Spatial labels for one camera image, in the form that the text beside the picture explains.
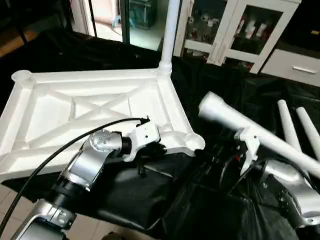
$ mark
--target tiled floor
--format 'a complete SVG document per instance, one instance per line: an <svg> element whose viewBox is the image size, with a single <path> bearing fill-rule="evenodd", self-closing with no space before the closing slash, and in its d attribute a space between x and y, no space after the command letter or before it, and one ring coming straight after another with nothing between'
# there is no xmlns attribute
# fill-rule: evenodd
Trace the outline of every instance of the tiled floor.
<svg viewBox="0 0 320 240"><path fill-rule="evenodd" d="M0 184L0 222L15 196L16 192ZM11 238L33 206L34 204L26 198L20 200L2 234L1 240ZM119 233L127 240L153 240L153 238L137 231L83 215L77 216L71 229L67 232L67 237L70 240L101 240L109 232Z"/></svg>

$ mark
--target wire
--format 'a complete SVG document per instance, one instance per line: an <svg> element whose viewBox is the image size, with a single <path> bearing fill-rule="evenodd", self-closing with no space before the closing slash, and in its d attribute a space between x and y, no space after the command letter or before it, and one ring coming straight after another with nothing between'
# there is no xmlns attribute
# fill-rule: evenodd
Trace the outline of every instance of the wire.
<svg viewBox="0 0 320 240"><path fill-rule="evenodd" d="M300 168L299 165L297 165L296 163L294 163L284 157L281 157L281 156L274 157L273 159L275 159L279 162L282 162L284 164L288 164L288 165L292 166L295 170L297 170L304 177L304 179L310 184L310 186L320 195L320 191L317 188L317 186L312 182L310 177ZM264 163L268 160L270 160L270 159L264 158L264 159L257 160L255 162L253 162L251 164L251 166L240 176L238 181L236 181L236 183L230 188L230 190L227 191L226 195L229 195L239 185L239 183L249 174L249 172L251 172L252 169L254 169L257 165Z"/></svg>
<svg viewBox="0 0 320 240"><path fill-rule="evenodd" d="M223 164L223 168L221 170L221 174L220 174L220 179L219 179L219 187L220 189L222 188L222 182L224 180L224 176L226 173L227 168L229 167L229 165L231 164L231 162L235 159L235 157L237 156L237 154L232 155L227 161L225 161L225 163Z"/></svg>
<svg viewBox="0 0 320 240"><path fill-rule="evenodd" d="M247 170L239 177L238 181L226 192L226 195L229 195L238 185L239 183L254 169L257 165L268 161L268 158L263 158L261 160L253 161L253 163L248 167Z"/></svg>
<svg viewBox="0 0 320 240"><path fill-rule="evenodd" d="M22 197L22 194L24 192L24 190L27 188L27 186L30 184L30 182L32 181L32 179L52 160L54 159L58 154L60 154L62 151L64 151L65 149L67 149L68 147L70 147L72 144L76 143L77 141L79 141L80 139L95 133L96 131L99 131L101 129L104 129L106 127L109 127L111 125L115 125L115 124L119 124L122 122L128 122L128 121L140 121L142 123L142 121L144 121L144 118L137 118L137 117L133 117L133 118L125 118L125 119L120 119L120 120L116 120L110 123L106 123L102 126L99 126L93 130L90 130L76 138L74 138L73 140L69 141L67 144L65 144L64 146L60 147L57 151L55 151L53 154L51 154L51 156L49 156L43 163L41 163L34 171L33 173L30 175L30 177L28 178L28 180L25 182L25 184L23 185L23 187L20 189L20 191L18 192L18 194L15 196L14 200L12 201L8 211L6 212L1 225L0 225L0 238L2 233L5 230L5 227L9 221L9 218L11 217L13 211L15 210L20 198Z"/></svg>

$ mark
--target white cylinder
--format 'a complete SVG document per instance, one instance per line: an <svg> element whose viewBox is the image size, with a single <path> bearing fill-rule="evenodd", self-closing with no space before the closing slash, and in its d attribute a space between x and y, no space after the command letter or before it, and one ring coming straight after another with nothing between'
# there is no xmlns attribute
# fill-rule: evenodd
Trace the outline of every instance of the white cylinder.
<svg viewBox="0 0 320 240"><path fill-rule="evenodd" d="M298 107L296 113L310 141L315 157L320 161L320 135L304 107Z"/></svg>
<svg viewBox="0 0 320 240"><path fill-rule="evenodd" d="M320 179L319 162L296 150L250 118L233 109L214 93L209 92L200 103L199 116L210 121L218 121L234 131L250 127L263 146L299 166L303 166L309 173Z"/></svg>
<svg viewBox="0 0 320 240"><path fill-rule="evenodd" d="M171 60L175 45L179 7L180 0L169 0L162 47L162 56L159 63L160 71L165 73L171 72L172 70Z"/></svg>
<svg viewBox="0 0 320 240"><path fill-rule="evenodd" d="M302 152L295 126L292 122L286 101L283 99L279 100L278 107L285 141L298 151Z"/></svg>

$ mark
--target black cloth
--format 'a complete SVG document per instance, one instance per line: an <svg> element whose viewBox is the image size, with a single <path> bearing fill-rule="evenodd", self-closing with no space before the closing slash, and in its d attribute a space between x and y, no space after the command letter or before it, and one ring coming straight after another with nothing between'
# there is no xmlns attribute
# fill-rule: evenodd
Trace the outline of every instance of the black cloth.
<svg viewBox="0 0 320 240"><path fill-rule="evenodd" d="M11 74L21 69L31 72L145 69L156 68L160 58L160 52L120 42L61 30L45 32L26 47L0 59L0 76L8 86L2 88L1 104L4 107L10 95ZM212 154L208 157L202 152L197 158L184 154L149 158L145 177L138 175L136 165L113 164L99 179L97 190L79 201L75 211L162 239L297 239L279 211L277 193L281 186L274 179L268 178L268 187L264 188L253 175L230 196L219 191L219 165L208 162L215 155L216 146L223 146L223 152L228 153L232 144L227 142L233 133L218 123L200 119L198 105L212 91L283 138L277 100L285 99L302 149L314 157L295 108L305 107L320 131L320 89L178 57L172 59L171 79L193 130L204 137L206 150ZM227 138L224 144L222 137ZM271 154L263 149L262 152L266 156ZM24 196L33 201L42 198L57 176L58 173L37 176ZM231 167L225 178L234 183L238 176L237 167ZM25 181L21 178L3 184L18 191Z"/></svg>

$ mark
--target white cabinet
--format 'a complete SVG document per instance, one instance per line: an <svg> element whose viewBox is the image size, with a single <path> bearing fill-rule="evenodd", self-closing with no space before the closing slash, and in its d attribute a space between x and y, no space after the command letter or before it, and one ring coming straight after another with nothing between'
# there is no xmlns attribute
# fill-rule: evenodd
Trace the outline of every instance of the white cabinet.
<svg viewBox="0 0 320 240"><path fill-rule="evenodd" d="M261 72L320 87L319 58L275 49Z"/></svg>
<svg viewBox="0 0 320 240"><path fill-rule="evenodd" d="M174 55L257 73L299 0L182 0Z"/></svg>

